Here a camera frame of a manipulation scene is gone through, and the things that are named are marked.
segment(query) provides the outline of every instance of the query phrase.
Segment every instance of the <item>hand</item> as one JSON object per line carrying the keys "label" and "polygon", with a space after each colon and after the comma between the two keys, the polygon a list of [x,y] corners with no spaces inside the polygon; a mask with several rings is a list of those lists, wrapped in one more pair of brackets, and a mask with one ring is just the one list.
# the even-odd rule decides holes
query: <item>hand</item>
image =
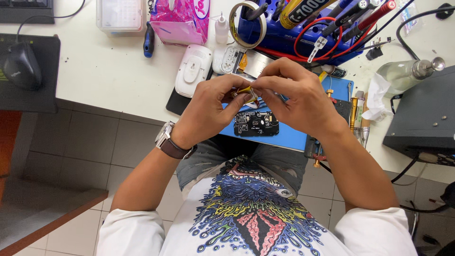
{"label": "hand", "polygon": [[[172,129],[171,140],[182,149],[190,149],[220,133],[252,97],[242,93],[229,99],[225,94],[233,87],[246,88],[249,85],[250,82],[235,75],[224,75],[198,83],[193,99]],[[223,109],[221,103],[229,104]]]}
{"label": "hand", "polygon": [[[349,130],[322,88],[316,74],[288,58],[280,58],[264,68],[251,83],[278,121],[319,140]],[[273,92],[289,98],[283,102]]]}

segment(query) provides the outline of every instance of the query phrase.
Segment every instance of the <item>watch face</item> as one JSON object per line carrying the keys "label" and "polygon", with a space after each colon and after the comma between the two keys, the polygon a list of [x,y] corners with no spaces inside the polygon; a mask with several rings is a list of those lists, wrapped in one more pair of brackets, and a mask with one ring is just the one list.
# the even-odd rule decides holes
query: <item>watch face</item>
{"label": "watch face", "polygon": [[161,136],[163,136],[163,134],[165,133],[167,127],[169,127],[169,122],[165,123],[163,125],[163,127],[161,128],[160,132],[158,133],[156,139],[155,139],[155,143],[161,138]]}

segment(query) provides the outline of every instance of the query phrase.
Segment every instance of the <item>blue repair mat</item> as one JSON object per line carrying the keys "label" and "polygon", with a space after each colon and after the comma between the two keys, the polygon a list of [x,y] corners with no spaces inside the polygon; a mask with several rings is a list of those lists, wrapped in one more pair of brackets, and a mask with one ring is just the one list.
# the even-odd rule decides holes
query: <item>blue repair mat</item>
{"label": "blue repair mat", "polygon": [[[341,79],[341,78],[336,78],[332,77],[332,90],[334,93],[332,94],[332,97],[335,99],[340,99],[340,100],[349,100],[348,97],[348,84],[350,80],[346,79]],[[324,81],[322,81],[322,86],[324,87],[324,90],[327,90],[330,88],[330,77],[327,76]],[[354,82],[351,84],[351,91],[353,90]],[[260,112],[265,112],[265,111],[270,111],[270,108],[265,107],[265,108],[260,108],[256,111]],[[262,137],[240,137],[240,136],[235,136],[234,134],[234,121],[231,121],[231,123],[224,128],[220,134],[227,135],[227,136],[232,136],[232,137],[238,137],[238,138],[243,138],[247,140],[252,140],[252,141],[257,141],[265,144],[270,144],[270,145],[276,145],[279,147],[284,147],[284,148],[290,148],[290,149],[295,149],[299,151],[304,151],[305,150],[305,142],[307,139],[307,135],[296,131],[289,127],[288,125],[280,122],[279,124],[279,133],[275,136],[262,136]]]}

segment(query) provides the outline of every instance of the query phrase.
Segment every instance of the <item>computer mouse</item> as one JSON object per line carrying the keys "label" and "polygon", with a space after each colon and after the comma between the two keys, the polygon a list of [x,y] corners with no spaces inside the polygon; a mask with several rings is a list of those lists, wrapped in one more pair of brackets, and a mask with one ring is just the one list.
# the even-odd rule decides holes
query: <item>computer mouse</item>
{"label": "computer mouse", "polygon": [[10,82],[24,90],[36,91],[42,86],[40,65],[30,44],[24,41],[8,47],[3,73]]}

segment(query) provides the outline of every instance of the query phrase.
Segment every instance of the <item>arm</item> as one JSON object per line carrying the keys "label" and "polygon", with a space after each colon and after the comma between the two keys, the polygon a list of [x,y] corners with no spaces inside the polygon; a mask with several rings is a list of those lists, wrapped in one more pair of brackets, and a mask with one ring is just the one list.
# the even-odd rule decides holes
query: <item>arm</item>
{"label": "arm", "polygon": [[[383,210],[399,206],[389,178],[351,133],[316,74],[281,58],[264,68],[251,87],[278,121],[321,142],[347,211],[356,207]],[[289,100],[282,102],[274,91]]]}
{"label": "arm", "polygon": [[[250,98],[240,94],[232,100],[225,96],[233,87],[245,88],[245,79],[225,75],[197,85],[193,99],[171,131],[171,140],[182,149],[217,135]],[[229,103],[225,109],[223,103]],[[120,185],[112,201],[111,211],[156,210],[180,159],[169,157],[154,148]]]}

